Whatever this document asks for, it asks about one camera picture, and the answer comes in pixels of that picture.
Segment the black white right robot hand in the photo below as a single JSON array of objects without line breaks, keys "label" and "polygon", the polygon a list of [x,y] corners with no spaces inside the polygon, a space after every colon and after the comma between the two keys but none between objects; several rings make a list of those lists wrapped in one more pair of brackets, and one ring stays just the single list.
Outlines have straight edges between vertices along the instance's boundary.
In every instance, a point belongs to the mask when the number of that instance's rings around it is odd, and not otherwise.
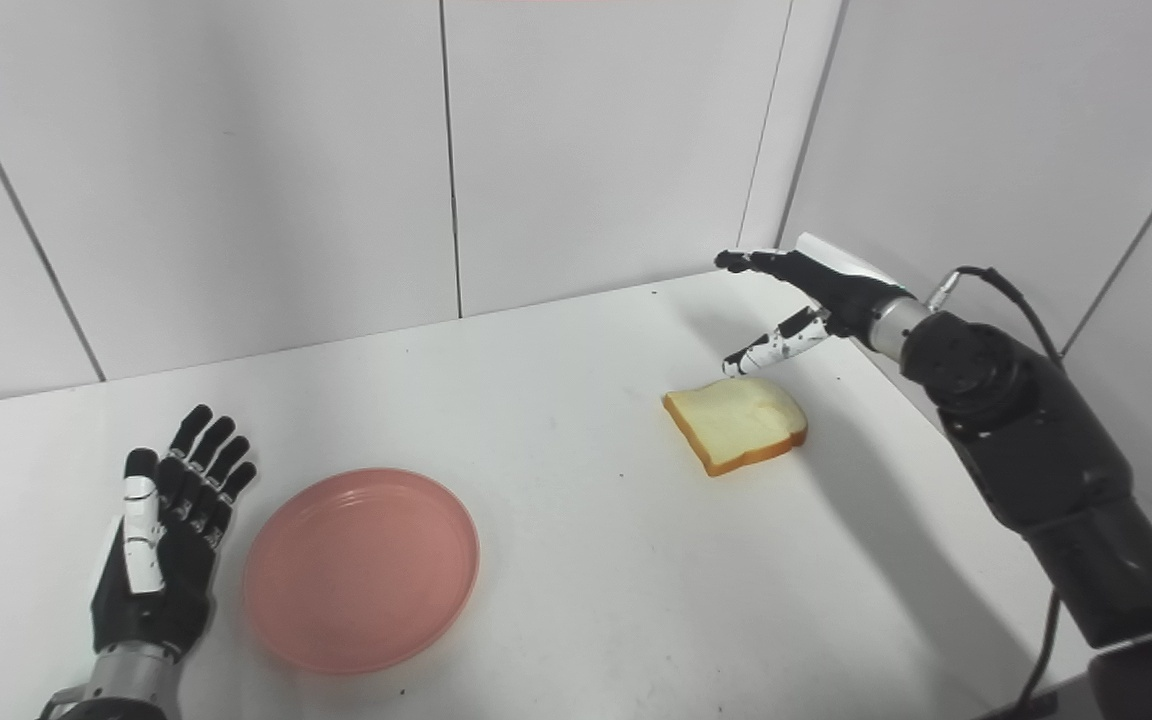
[{"label": "black white right robot hand", "polygon": [[867,348],[878,316],[892,301],[914,300],[890,276],[877,272],[832,243],[801,233],[790,250],[723,250],[717,268],[755,272],[804,291],[810,302],[742,350],[727,356],[723,374],[753,374],[804,354],[827,338],[858,338]]}]

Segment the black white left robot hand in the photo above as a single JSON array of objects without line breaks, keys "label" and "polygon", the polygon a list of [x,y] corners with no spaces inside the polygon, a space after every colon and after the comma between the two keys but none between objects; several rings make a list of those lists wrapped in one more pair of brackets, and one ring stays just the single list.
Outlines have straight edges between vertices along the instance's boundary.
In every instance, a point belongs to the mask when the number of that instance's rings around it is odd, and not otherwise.
[{"label": "black white left robot hand", "polygon": [[218,551],[257,475],[250,447],[236,420],[200,404],[162,454],[128,452],[122,511],[90,605],[94,652],[143,643],[180,660],[195,647],[212,614]]}]

